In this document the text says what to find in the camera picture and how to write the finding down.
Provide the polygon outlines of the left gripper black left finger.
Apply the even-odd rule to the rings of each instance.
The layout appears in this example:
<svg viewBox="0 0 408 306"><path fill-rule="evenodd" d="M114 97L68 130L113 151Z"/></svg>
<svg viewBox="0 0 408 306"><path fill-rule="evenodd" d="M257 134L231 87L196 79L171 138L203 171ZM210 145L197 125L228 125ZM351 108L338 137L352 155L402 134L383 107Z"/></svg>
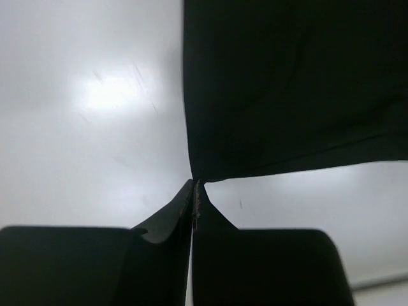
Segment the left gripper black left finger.
<svg viewBox="0 0 408 306"><path fill-rule="evenodd" d="M127 228L1 230L2 305L183 305L194 183Z"/></svg>

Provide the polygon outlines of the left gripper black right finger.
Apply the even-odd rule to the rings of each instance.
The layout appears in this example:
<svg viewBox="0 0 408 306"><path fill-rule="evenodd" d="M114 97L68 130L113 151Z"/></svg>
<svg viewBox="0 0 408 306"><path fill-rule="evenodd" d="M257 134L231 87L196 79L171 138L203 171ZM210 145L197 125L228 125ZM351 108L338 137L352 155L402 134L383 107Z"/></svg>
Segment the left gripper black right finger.
<svg viewBox="0 0 408 306"><path fill-rule="evenodd" d="M195 305L353 305L342 260L318 229L238 229L194 188Z"/></svg>

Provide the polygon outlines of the black shorts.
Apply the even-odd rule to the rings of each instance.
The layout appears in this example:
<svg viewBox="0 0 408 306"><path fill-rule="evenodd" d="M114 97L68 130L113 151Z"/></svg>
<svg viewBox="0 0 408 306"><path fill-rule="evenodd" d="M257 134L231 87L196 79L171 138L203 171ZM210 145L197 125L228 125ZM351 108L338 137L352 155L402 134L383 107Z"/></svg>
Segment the black shorts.
<svg viewBox="0 0 408 306"><path fill-rule="evenodd" d="M191 171L407 159L406 1L185 1Z"/></svg>

